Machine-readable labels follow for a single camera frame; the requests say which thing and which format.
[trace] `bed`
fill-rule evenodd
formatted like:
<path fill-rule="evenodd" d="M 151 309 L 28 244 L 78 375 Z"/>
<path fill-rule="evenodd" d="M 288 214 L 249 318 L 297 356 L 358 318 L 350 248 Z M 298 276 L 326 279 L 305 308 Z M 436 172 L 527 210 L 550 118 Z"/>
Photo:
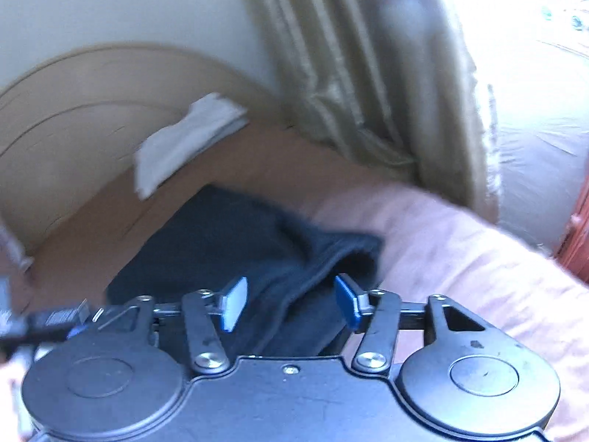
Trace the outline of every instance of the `bed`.
<path fill-rule="evenodd" d="M 136 144 L 211 91 L 249 108 L 249 124 L 140 201 Z M 0 116 L 10 122 L 0 134 L 0 207 L 35 258 L 29 311 L 102 302 L 146 239 L 214 182 L 323 228 L 382 236 L 383 288 L 406 301 L 447 294 L 537 351 L 562 384 L 549 435 L 589 441 L 586 287 L 470 212 L 304 139 L 242 76 L 170 49 L 92 49 L 26 75 L 0 95 Z M 397 360 L 419 344 L 419 333 L 404 334 Z"/>

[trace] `satin curtain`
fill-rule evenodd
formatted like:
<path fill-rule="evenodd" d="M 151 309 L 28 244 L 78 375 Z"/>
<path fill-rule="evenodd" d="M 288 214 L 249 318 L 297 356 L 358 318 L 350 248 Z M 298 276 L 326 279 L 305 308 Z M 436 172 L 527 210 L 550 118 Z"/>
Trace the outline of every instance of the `satin curtain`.
<path fill-rule="evenodd" d="M 443 0 L 248 1 L 304 134 L 496 219 L 492 107 Z"/>

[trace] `brown sheet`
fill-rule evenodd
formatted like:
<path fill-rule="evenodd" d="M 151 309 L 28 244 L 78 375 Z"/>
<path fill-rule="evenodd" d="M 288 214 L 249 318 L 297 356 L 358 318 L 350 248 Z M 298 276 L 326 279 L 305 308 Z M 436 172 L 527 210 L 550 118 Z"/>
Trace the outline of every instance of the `brown sheet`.
<path fill-rule="evenodd" d="M 143 242 L 209 182 L 263 196 L 326 228 L 385 237 L 382 286 L 412 301 L 447 294 L 540 353 L 562 383 L 549 435 L 589 441 L 583 286 L 466 211 L 259 123 L 198 156 L 145 202 L 133 194 L 131 172 L 108 184 L 36 252 L 30 308 L 101 301 Z M 416 338 L 403 337 L 398 359 L 414 348 Z"/>

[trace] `curved headboard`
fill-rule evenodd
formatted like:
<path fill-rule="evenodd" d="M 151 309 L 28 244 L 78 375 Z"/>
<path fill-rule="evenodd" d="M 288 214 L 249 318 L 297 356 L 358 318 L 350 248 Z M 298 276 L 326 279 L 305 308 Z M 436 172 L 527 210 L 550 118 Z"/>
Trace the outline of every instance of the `curved headboard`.
<path fill-rule="evenodd" d="M 50 60 L 0 95 L 0 213 L 34 249 L 139 143 L 219 92 L 251 119 L 283 122 L 279 101 L 229 67 L 159 45 L 108 45 Z"/>

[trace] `gold curtain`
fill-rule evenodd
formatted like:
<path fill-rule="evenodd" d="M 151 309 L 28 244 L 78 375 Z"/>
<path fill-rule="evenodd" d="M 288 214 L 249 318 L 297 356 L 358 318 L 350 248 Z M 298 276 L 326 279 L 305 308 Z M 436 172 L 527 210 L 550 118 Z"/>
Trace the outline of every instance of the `gold curtain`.
<path fill-rule="evenodd" d="M 248 1 L 304 134 L 496 217 L 493 139 L 443 0 Z"/>

